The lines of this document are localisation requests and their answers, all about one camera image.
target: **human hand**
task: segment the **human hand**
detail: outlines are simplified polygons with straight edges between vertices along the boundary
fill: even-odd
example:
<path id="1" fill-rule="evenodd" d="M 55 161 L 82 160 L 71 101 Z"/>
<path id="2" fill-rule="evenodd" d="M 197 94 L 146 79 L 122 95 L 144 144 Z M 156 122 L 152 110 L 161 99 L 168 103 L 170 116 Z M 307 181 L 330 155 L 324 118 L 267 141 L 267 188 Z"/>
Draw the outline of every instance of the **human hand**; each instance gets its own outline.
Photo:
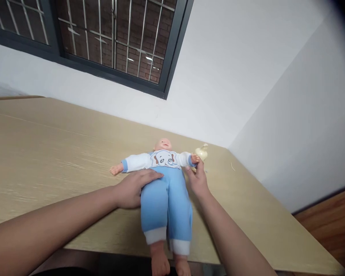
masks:
<path id="1" fill-rule="evenodd" d="M 197 164 L 199 162 L 200 158 L 198 155 L 192 153 L 191 154 L 191 160 L 192 160 L 192 164 Z"/>
<path id="2" fill-rule="evenodd" d="M 114 186 L 113 195 L 117 207 L 123 209 L 137 208 L 141 205 L 142 188 L 151 181 L 164 175 L 152 169 L 131 172 L 119 184 Z"/>
<path id="3" fill-rule="evenodd" d="M 207 177 L 204 172 L 204 164 L 202 161 L 198 162 L 196 170 L 197 172 L 194 174 L 189 166 L 185 167 L 193 192 L 198 198 L 211 194 L 208 189 Z"/>
<path id="4" fill-rule="evenodd" d="M 123 170 L 124 170 L 123 163 L 119 163 L 111 167 L 110 173 L 112 173 L 113 175 L 117 175 L 118 173 L 121 173 Z"/>

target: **white cuff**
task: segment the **white cuff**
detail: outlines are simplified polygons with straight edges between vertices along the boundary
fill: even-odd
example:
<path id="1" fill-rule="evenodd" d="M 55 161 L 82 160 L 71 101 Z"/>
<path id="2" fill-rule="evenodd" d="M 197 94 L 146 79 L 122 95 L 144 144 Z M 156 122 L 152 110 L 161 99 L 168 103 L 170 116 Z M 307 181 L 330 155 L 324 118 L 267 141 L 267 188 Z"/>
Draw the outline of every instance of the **white cuff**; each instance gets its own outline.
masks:
<path id="1" fill-rule="evenodd" d="M 170 240 L 170 250 L 177 255 L 189 255 L 190 241 Z"/>
<path id="2" fill-rule="evenodd" d="M 160 240 L 166 240 L 166 227 L 156 228 L 145 232 L 147 245 L 158 242 Z"/>

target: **doll head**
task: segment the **doll head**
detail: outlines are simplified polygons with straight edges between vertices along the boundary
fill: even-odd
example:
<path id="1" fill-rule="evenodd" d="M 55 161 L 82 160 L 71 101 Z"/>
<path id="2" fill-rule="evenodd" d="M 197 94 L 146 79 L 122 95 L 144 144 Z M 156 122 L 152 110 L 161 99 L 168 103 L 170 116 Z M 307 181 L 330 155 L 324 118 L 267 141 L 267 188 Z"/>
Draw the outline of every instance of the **doll head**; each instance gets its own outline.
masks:
<path id="1" fill-rule="evenodd" d="M 158 140 L 158 142 L 155 144 L 153 151 L 157 151 L 157 150 L 172 150 L 172 146 L 171 146 L 171 142 L 169 139 L 167 138 L 161 138 L 160 140 Z"/>

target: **wooden table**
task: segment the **wooden table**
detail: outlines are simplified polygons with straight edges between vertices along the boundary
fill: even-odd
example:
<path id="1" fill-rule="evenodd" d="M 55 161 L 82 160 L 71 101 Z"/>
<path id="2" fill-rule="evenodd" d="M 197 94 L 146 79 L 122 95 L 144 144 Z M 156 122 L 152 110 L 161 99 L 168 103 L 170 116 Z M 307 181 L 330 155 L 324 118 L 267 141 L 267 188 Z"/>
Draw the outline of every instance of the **wooden table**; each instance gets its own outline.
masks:
<path id="1" fill-rule="evenodd" d="M 51 98 L 0 100 L 0 223 L 117 184 L 125 174 L 112 176 L 110 166 L 130 154 L 151 151 L 161 137 L 169 138 L 176 152 L 193 152 L 203 144 Z M 344 272 L 227 149 L 210 145 L 208 153 L 205 169 L 211 192 L 274 269 Z M 199 207 L 194 196 L 191 199 L 193 240 L 189 260 L 218 264 Z M 117 210 L 66 247 L 149 255 L 140 210 Z"/>

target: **small toy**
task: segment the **small toy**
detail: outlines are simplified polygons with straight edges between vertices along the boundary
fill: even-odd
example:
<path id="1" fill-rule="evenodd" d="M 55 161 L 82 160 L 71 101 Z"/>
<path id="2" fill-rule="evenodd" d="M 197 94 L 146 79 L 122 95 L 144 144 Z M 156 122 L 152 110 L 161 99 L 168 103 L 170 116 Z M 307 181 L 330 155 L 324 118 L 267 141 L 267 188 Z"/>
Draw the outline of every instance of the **small toy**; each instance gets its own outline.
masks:
<path id="1" fill-rule="evenodd" d="M 207 158 L 207 147 L 208 145 L 205 143 L 202 147 L 195 149 L 195 153 L 202 159 L 202 161 L 204 161 Z"/>

